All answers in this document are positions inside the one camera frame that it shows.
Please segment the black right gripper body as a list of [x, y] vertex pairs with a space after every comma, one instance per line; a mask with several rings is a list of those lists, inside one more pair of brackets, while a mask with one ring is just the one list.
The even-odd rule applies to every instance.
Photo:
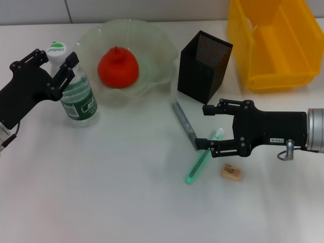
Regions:
[[262, 111], [251, 100], [233, 112], [233, 136], [238, 155], [248, 157], [260, 145], [285, 146], [288, 140], [306, 148], [307, 115], [300, 111]]

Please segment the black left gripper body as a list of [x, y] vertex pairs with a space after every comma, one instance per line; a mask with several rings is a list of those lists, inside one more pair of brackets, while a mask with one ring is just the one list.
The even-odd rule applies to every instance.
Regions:
[[14, 62], [11, 81], [1, 90], [1, 123], [9, 130], [38, 103], [62, 98], [63, 74], [55, 78], [41, 68], [41, 61]]

